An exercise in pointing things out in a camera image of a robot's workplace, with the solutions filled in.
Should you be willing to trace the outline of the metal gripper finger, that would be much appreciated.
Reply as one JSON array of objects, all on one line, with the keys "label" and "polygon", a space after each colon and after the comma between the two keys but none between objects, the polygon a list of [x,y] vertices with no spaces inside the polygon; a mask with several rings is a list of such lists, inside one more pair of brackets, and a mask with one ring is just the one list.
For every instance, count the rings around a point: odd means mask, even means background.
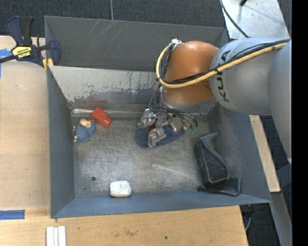
[{"label": "metal gripper finger", "polygon": [[148,132],[147,145],[149,148],[155,147],[158,142],[165,138],[166,133],[162,127],[154,128]]},{"label": "metal gripper finger", "polygon": [[156,121],[156,113],[150,108],[146,108],[138,123],[138,128],[148,128]]}]

